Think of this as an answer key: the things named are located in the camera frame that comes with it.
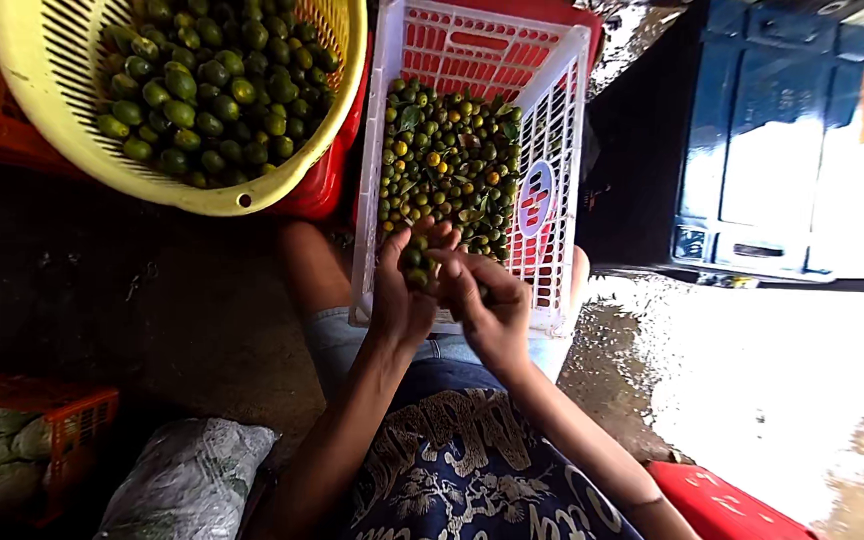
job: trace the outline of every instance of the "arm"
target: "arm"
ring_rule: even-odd
[[[442,263],[442,301],[462,320],[469,345],[529,423],[542,426],[549,441],[624,510],[643,537],[698,539],[652,476],[529,359],[530,286],[484,256],[429,253]],[[488,286],[488,308],[477,281]]]
[[[311,532],[349,489],[411,360],[390,339],[368,334],[339,397],[282,475],[272,506],[276,538]]]
[[[416,224],[446,249],[459,241],[448,223]],[[307,537],[353,485],[385,413],[435,319],[436,301],[406,288],[399,270],[411,229],[390,236],[375,276],[375,308],[368,334],[342,390],[325,408],[282,475],[272,503],[274,537]]]

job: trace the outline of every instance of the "circular logo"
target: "circular logo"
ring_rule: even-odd
[[[534,237],[546,223],[555,185],[552,167],[543,160],[529,167],[518,191],[518,229],[526,239]]]

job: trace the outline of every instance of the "navy blue t-shirt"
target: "navy blue t-shirt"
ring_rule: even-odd
[[[349,540],[641,540],[484,367],[414,361],[352,490]]]

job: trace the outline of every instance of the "person's left hand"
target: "person's left hand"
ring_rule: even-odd
[[[425,235],[429,246],[445,250],[455,249],[460,240],[459,231],[452,230],[449,222],[436,225],[434,219],[425,217],[414,227],[389,236],[382,246],[375,266],[375,296],[368,333],[370,338],[389,340],[397,354],[409,359],[432,330],[438,308],[434,297],[410,290],[402,276],[399,259],[413,234]]]

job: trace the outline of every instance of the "person's right hand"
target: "person's right hand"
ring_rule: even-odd
[[[531,286],[481,254],[450,250],[427,254],[441,263],[438,300],[462,321],[465,339],[486,368],[501,380],[528,366]],[[488,307],[476,280],[488,287]]]

